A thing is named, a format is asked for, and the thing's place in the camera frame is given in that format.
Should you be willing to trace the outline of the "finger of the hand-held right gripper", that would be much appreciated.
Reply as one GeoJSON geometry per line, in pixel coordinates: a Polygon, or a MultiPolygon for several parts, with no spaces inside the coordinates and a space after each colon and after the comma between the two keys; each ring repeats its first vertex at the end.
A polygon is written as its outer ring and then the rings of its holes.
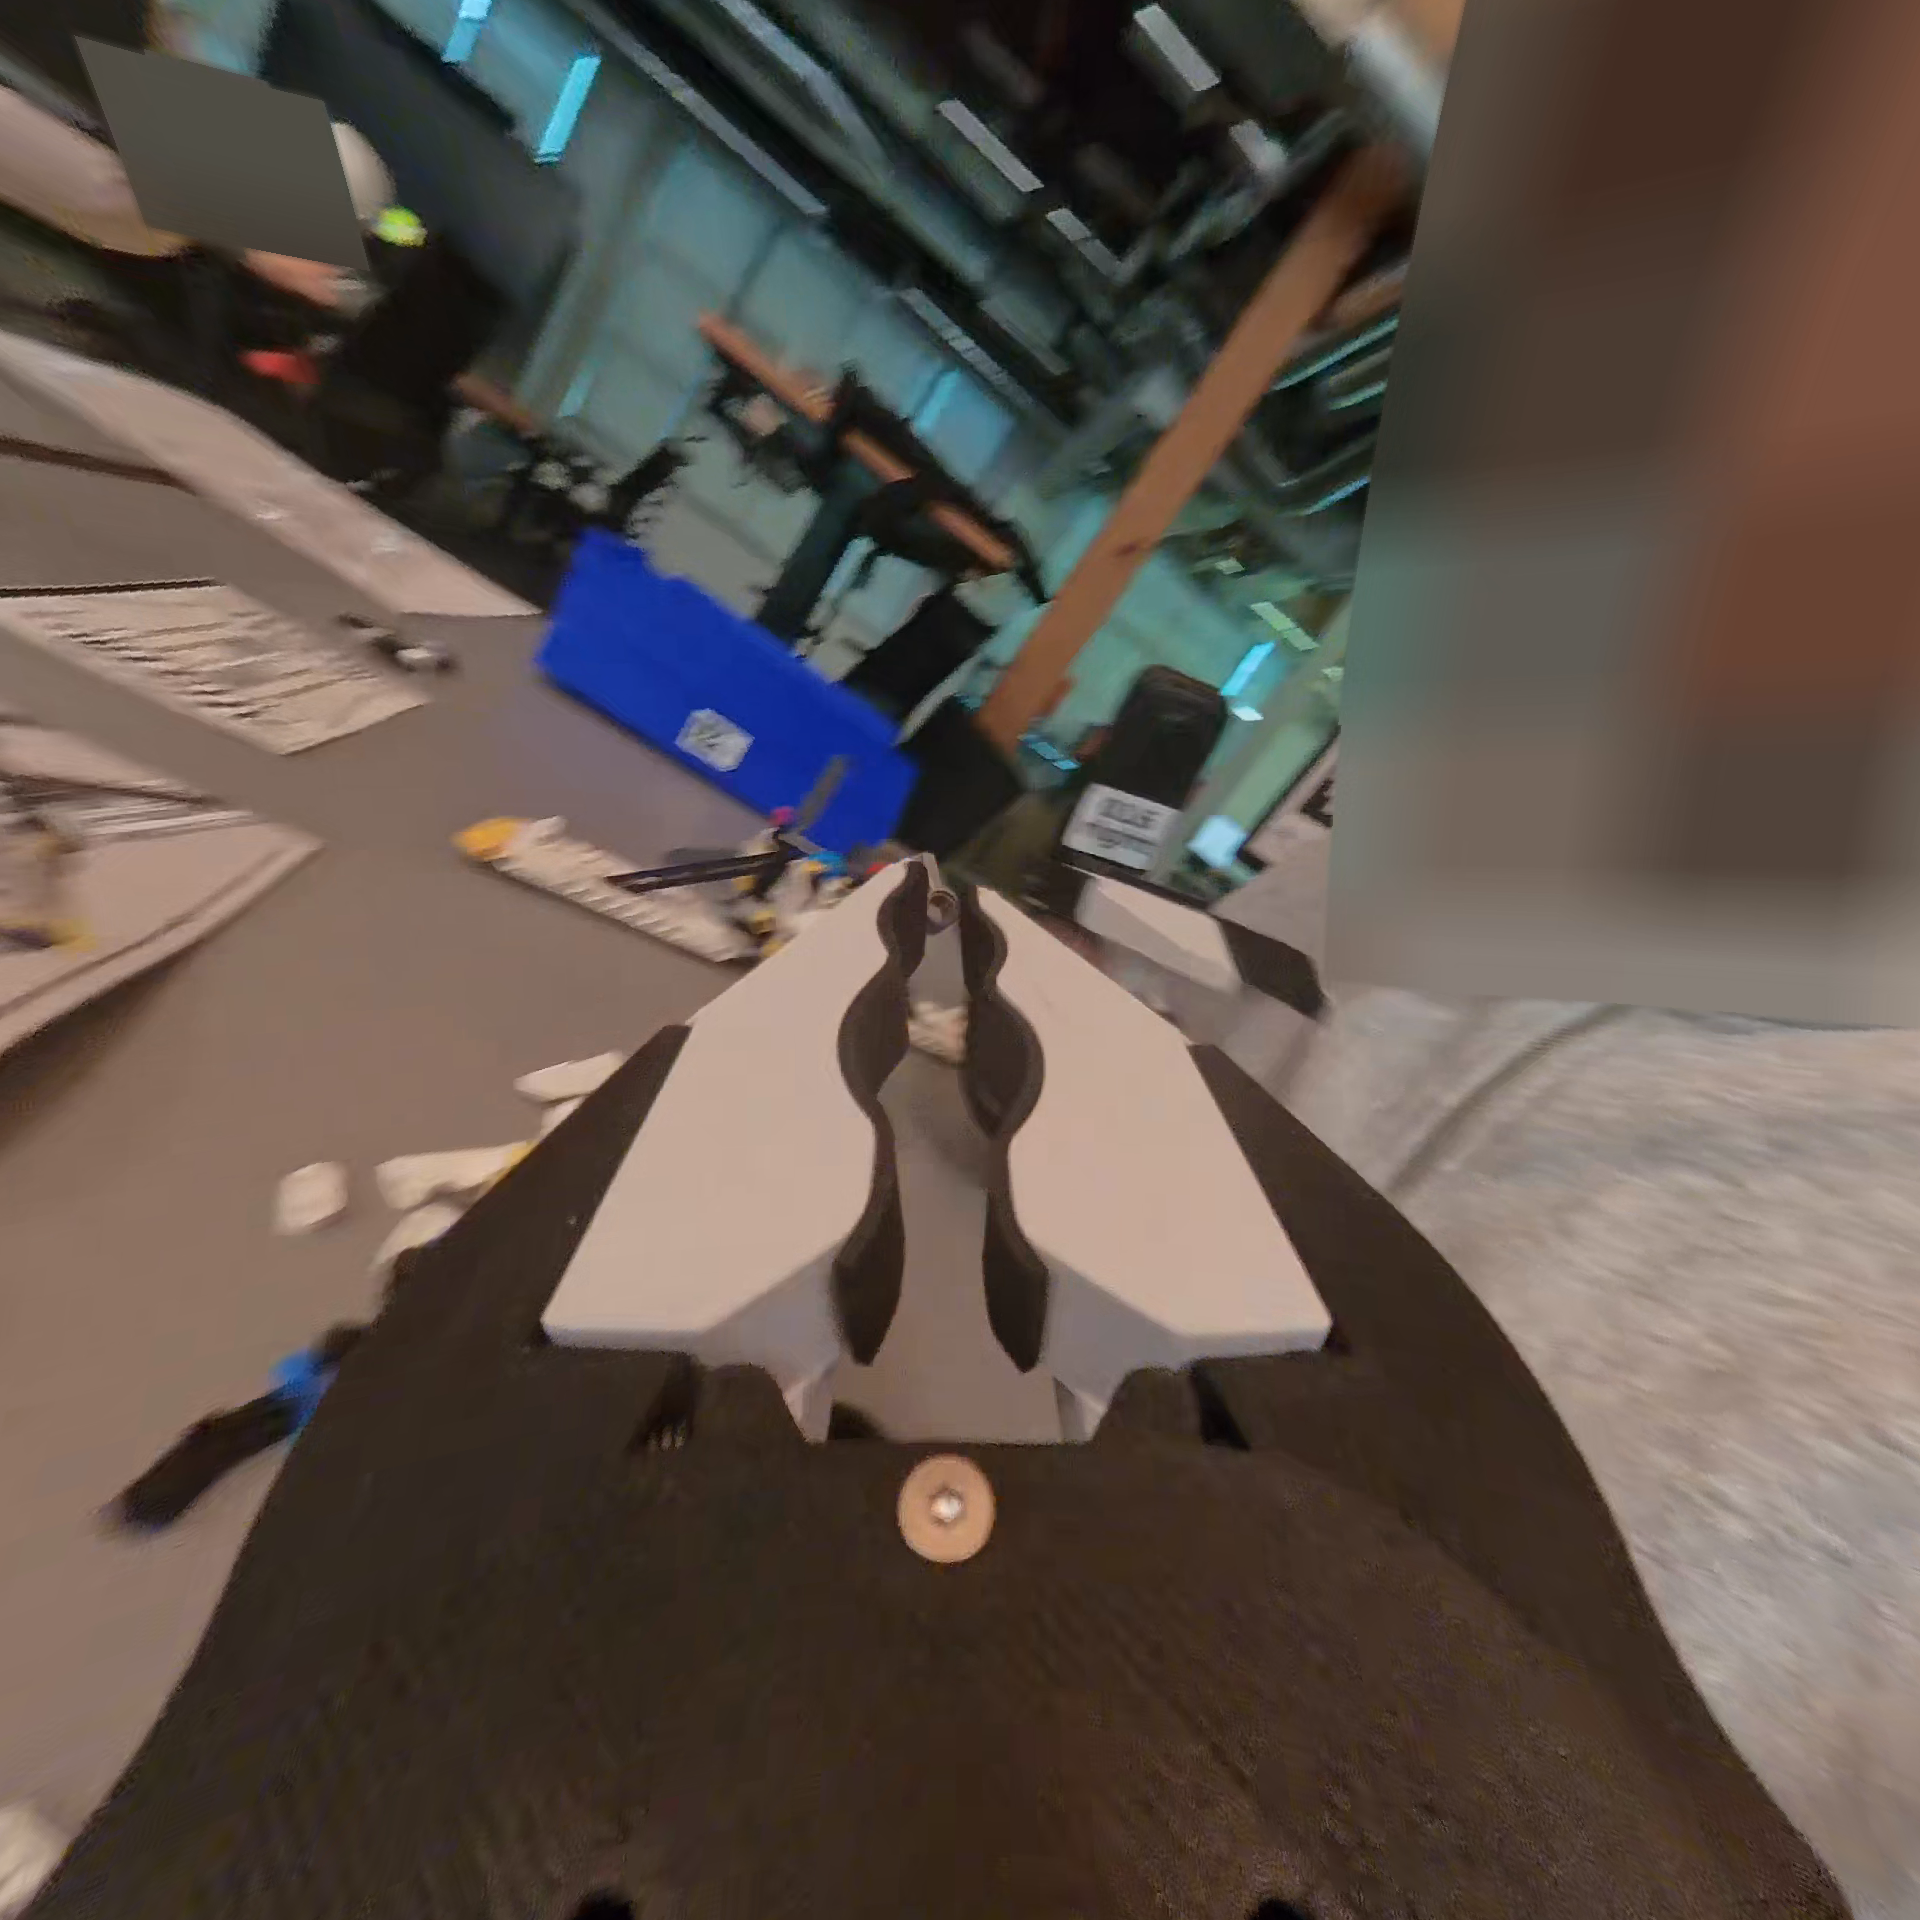
{"type": "Polygon", "coordinates": [[[1223,1022],[1267,1001],[1316,1020],[1327,1003],[1298,946],[1125,876],[1085,876],[1076,926],[1116,981],[1171,1016],[1223,1022]]]}

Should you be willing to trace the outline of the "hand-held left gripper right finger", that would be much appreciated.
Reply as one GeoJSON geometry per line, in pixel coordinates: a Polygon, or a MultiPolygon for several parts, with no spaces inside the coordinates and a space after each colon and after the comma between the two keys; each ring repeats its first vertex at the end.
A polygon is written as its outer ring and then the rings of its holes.
{"type": "Polygon", "coordinates": [[[1139,1372],[1321,1352],[1332,1309],[1201,1051],[996,891],[962,891],[957,942],[987,1324],[1062,1428],[1097,1428],[1139,1372]]]}

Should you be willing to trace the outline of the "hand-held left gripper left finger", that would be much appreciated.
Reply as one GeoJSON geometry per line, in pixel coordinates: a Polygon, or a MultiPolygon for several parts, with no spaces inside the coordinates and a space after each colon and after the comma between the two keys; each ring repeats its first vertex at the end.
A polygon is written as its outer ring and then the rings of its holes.
{"type": "Polygon", "coordinates": [[[841,1363],[895,1318],[904,1222],[881,1092],[908,1049],[931,874],[862,880],[686,1025],[539,1332],[771,1379],[825,1437],[841,1363]]]}

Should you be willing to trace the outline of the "pile of small lego pieces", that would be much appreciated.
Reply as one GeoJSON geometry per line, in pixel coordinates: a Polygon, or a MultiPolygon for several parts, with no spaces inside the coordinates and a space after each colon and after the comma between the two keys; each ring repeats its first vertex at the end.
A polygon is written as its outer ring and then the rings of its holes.
{"type": "MultiPolygon", "coordinates": [[[[962,1006],[912,1000],[906,1011],[908,1047],[944,1064],[957,1066],[963,1056],[967,1013],[962,1006]]],[[[539,1106],[534,1135],[498,1145],[446,1148],[398,1156],[374,1168],[374,1185],[396,1222],[374,1254],[380,1282],[371,1318],[327,1326],[305,1346],[282,1355],[264,1392],[249,1401],[215,1408],[191,1422],[152,1464],[135,1473],[108,1502],[105,1522],[117,1531],[152,1536],[176,1526],[215,1486],[252,1459],[289,1449],[311,1430],[323,1395],[343,1372],[348,1355],[385,1320],[409,1286],[420,1257],[442,1242],[535,1145],[548,1139],[581,1103],[625,1064],[614,1049],[586,1060],[558,1061],[515,1080],[515,1092],[539,1106]]],[[[276,1229],[292,1235],[316,1231],[335,1222],[348,1199],[348,1169],[338,1161],[304,1163],[284,1173],[274,1196],[276,1229]]],[[[709,1375],[694,1372],[688,1359],[672,1359],[659,1389],[645,1404],[636,1428],[636,1447],[644,1454],[676,1454],[694,1437],[699,1404],[709,1375]]],[[[832,1393],[832,1369],[784,1395],[794,1426],[803,1414],[817,1414],[823,1426],[808,1432],[811,1443],[881,1437],[874,1418],[832,1393]]],[[[434,1468],[471,1465],[478,1458],[469,1442],[478,1428],[471,1419],[446,1418],[451,1400],[440,1404],[440,1418],[420,1422],[413,1437],[424,1446],[434,1436],[434,1468]]]]}

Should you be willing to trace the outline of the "blue plastic bin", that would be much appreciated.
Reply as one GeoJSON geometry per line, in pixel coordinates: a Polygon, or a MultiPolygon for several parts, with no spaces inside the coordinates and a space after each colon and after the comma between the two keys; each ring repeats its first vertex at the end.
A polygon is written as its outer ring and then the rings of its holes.
{"type": "Polygon", "coordinates": [[[811,821],[827,851],[895,835],[915,781],[898,723],[625,540],[588,529],[573,543],[535,664],[564,695],[758,813],[802,809],[838,763],[811,821]]]}

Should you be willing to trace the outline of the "white yellow lego aircraft model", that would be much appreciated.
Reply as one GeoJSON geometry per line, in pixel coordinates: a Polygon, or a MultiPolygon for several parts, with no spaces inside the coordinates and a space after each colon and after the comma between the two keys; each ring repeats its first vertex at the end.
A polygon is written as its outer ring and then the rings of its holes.
{"type": "Polygon", "coordinates": [[[683,848],[653,866],[588,844],[564,817],[487,817],[456,831],[451,848],[478,868],[664,948],[748,968],[853,890],[858,874],[811,833],[849,763],[832,755],[802,804],[777,807],[736,845],[683,848]]]}

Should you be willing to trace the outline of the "small dark lego subassembly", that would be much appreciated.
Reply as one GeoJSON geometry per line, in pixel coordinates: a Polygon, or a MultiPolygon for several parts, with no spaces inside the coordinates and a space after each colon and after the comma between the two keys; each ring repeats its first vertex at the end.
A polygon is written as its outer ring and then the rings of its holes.
{"type": "Polygon", "coordinates": [[[381,660],[399,673],[416,678],[443,678],[453,673],[459,665],[459,662],[442,644],[381,626],[361,613],[338,613],[334,623],[361,651],[374,660],[381,660]]]}

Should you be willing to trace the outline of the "wooden desk with black legs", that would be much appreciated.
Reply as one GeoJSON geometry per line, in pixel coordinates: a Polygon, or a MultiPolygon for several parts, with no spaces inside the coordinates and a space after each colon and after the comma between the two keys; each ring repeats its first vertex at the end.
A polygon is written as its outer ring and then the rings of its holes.
{"type": "Polygon", "coordinates": [[[847,592],[895,561],[942,589],[1011,580],[1030,603],[1050,601],[1019,527],[992,511],[856,369],[822,386],[715,311],[698,318],[695,334],[715,365],[703,400],[709,420],[749,467],[796,482],[814,502],[758,601],[756,620],[776,640],[802,653],[817,641],[844,597],[833,580],[852,551],[847,592]]]}

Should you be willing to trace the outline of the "open instruction booklet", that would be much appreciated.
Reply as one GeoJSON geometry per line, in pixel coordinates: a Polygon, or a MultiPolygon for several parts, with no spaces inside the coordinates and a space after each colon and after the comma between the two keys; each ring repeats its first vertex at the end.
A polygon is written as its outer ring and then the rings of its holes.
{"type": "Polygon", "coordinates": [[[105,745],[1,713],[1,1051],[164,966],[319,851],[105,745]]]}

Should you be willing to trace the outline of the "printed sticker sheet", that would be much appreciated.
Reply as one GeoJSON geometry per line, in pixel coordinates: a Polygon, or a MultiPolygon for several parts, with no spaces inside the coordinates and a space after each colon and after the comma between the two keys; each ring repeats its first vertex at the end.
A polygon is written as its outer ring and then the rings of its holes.
{"type": "Polygon", "coordinates": [[[269,755],[301,755],[427,705],[406,675],[219,582],[9,587],[1,626],[269,755]]]}

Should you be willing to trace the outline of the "wooden post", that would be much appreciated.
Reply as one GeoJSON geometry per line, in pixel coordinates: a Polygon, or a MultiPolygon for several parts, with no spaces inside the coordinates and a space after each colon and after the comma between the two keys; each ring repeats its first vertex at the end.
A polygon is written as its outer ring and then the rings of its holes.
{"type": "Polygon", "coordinates": [[[1133,583],[1177,511],[1233,444],[1291,348],[1340,291],[1409,189],[1409,165],[1371,143],[1348,156],[1280,248],[1176,417],[1141,458],[1095,535],[1070,566],[1019,651],[976,711],[1011,754],[1058,702],[1071,664],[1133,583]]]}

